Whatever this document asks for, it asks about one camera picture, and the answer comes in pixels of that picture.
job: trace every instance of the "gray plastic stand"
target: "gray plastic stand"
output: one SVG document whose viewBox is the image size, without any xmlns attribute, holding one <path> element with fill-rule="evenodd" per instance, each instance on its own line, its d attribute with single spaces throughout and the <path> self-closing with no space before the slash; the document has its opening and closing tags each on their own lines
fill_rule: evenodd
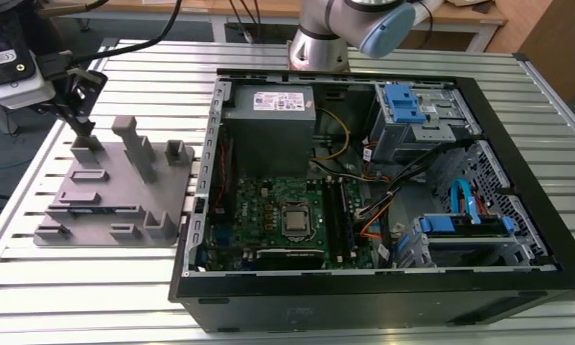
<svg viewBox="0 0 575 345">
<path fill-rule="evenodd" d="M 118 116 L 111 130 L 123 143 L 74 140 L 74 161 L 35 229 L 39 246 L 174 243 L 193 149 L 179 140 L 149 143 L 131 116 Z"/>
</svg>

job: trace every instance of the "chip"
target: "chip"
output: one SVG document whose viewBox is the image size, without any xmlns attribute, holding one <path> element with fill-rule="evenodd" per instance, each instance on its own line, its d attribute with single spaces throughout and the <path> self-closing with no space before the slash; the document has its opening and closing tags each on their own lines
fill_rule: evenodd
<svg viewBox="0 0 575 345">
<path fill-rule="evenodd" d="M 281 234 L 286 238 L 310 236 L 309 210 L 305 203 L 285 205 L 281 208 Z"/>
<path fill-rule="evenodd" d="M 306 230 L 306 212 L 302 212 L 302 211 L 285 212 L 285 229 L 288 231 Z"/>
</svg>

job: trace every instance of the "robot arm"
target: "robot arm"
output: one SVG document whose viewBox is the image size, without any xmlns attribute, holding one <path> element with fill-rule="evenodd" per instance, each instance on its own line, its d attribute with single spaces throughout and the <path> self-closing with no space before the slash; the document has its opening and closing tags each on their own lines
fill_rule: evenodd
<svg viewBox="0 0 575 345">
<path fill-rule="evenodd" d="M 302 1 L 290 67 L 345 70 L 346 44 L 370 58 L 385 56 L 406 36 L 413 20 L 413 5 L 404 0 Z"/>
<path fill-rule="evenodd" d="M 37 10 L 33 0 L 0 0 L 0 104 L 54 114 L 86 137 L 106 76 L 79 69 L 69 52 L 57 53 L 59 36 Z"/>
</svg>

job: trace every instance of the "orange wire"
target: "orange wire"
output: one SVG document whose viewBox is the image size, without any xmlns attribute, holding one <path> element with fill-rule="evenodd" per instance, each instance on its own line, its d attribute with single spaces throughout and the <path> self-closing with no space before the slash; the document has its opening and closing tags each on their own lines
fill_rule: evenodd
<svg viewBox="0 0 575 345">
<path fill-rule="evenodd" d="M 370 165 L 370 162 L 364 163 L 364 169 L 362 169 L 362 177 L 368 178 L 370 180 L 374 180 L 374 176 L 368 175 L 368 166 Z M 386 176 L 381 176 L 381 180 L 385 182 L 389 182 L 389 178 Z"/>
<path fill-rule="evenodd" d="M 478 209 L 480 209 L 480 212 L 481 212 L 481 213 L 488 214 L 488 211 L 486 211 L 486 209 L 485 209 L 485 207 L 484 207 L 484 205 L 482 205 L 482 201 L 481 201 L 481 199 L 478 198 L 478 195 L 477 195 L 477 194 L 474 194 L 474 193 L 472 193 L 472 196 L 474 197 L 474 203 L 477 204 L 477 207 L 478 207 Z"/>
<path fill-rule="evenodd" d="M 392 201 L 390 201 L 390 202 L 388 202 L 388 203 L 384 205 L 384 207 L 381 207 L 381 209 L 376 212 L 374 216 L 370 218 L 370 220 L 368 221 L 368 223 L 364 225 L 362 230 L 360 231 L 360 236 L 364 236 L 364 237 L 370 236 L 370 237 L 377 238 L 377 239 L 380 239 L 380 238 L 381 238 L 378 235 L 374 235 L 374 234 L 366 234 L 366 233 L 365 233 L 365 230 L 368 230 L 368 228 L 370 227 L 372 223 L 373 223 L 373 222 L 374 222 L 374 220 L 381 216 L 381 213 L 382 213 L 382 212 L 385 212 L 385 210 L 386 210 L 386 208 L 389 207 L 389 205 L 390 205 L 390 204 L 392 204 Z"/>
</svg>

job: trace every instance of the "slotted aluminum table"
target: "slotted aluminum table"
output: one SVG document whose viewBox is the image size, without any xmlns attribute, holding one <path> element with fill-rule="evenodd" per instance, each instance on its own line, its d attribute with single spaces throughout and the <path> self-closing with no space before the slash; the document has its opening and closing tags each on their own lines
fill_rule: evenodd
<svg viewBox="0 0 575 345">
<path fill-rule="evenodd" d="M 118 46 L 133 43 L 121 40 Z M 117 141 L 113 117 L 135 115 L 138 133 L 151 141 L 183 140 L 199 155 L 215 68 L 282 69 L 285 55 L 282 45 L 162 42 L 95 61 L 91 68 L 110 79 L 93 110 L 95 135 Z M 349 63 L 354 72 L 477 79 L 575 236 L 575 116 L 532 66 L 510 55 L 421 51 L 396 51 L 381 60 L 350 51 Z M 174 248 L 50 249 L 31 243 L 69 167 L 73 137 L 57 123 L 0 217 L 0 345 L 575 344 L 575 301 L 539 306 L 489 326 L 206 334 L 166 300 Z"/>
</svg>

